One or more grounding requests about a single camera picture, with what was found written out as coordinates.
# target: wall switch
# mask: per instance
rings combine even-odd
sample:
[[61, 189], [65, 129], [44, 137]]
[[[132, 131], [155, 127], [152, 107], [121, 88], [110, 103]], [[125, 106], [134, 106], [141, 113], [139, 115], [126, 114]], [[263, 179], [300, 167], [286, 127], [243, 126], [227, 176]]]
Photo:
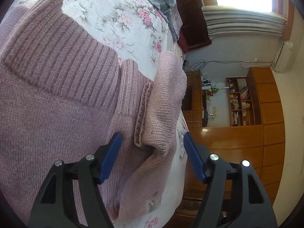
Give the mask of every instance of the wall switch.
[[214, 117], [217, 117], [217, 114], [216, 114], [216, 107], [215, 107], [215, 106], [212, 107], [212, 111], [213, 111], [213, 116], [214, 116]]

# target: white floral fabric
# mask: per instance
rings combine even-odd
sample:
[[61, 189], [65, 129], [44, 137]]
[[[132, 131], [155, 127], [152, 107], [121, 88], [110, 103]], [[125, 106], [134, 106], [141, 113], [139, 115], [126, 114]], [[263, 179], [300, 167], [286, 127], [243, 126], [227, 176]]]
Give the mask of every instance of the white floral fabric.
[[[11, 8], [33, 6], [38, 0], [15, 0]], [[75, 19], [93, 38], [113, 48], [119, 60], [132, 59], [139, 71], [150, 79], [156, 73], [157, 57], [162, 51], [175, 53], [180, 64], [182, 50], [173, 42], [168, 24], [147, 0], [64, 0], [63, 13]], [[161, 228], [181, 202], [187, 155], [183, 135], [188, 131], [183, 114], [177, 122], [177, 150], [174, 155], [160, 207], [115, 228]]]

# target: air conditioner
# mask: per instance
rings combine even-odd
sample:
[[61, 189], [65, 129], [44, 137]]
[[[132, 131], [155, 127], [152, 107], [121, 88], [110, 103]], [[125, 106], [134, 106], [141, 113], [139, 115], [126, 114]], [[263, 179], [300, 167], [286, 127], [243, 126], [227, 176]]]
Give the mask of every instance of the air conditioner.
[[293, 43], [290, 41], [284, 41], [280, 44], [272, 62], [272, 67], [276, 72], [284, 72], [286, 70], [292, 53], [292, 48]]

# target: white curtain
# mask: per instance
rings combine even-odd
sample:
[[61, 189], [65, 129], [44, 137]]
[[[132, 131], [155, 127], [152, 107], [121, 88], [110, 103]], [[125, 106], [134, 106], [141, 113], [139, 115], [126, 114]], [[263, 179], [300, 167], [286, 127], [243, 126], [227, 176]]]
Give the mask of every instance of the white curtain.
[[286, 18], [273, 12], [256, 12], [226, 6], [204, 6], [209, 36], [258, 33], [282, 36]]

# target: red cloth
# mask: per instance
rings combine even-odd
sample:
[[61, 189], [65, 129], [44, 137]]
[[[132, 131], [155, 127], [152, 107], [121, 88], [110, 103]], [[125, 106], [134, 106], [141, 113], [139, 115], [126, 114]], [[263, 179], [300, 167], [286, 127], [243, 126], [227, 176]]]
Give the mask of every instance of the red cloth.
[[181, 50], [183, 51], [183, 53], [187, 53], [189, 51], [189, 46], [187, 44], [187, 41], [183, 35], [183, 33], [179, 32], [179, 40], [177, 41], [178, 46], [181, 48]]

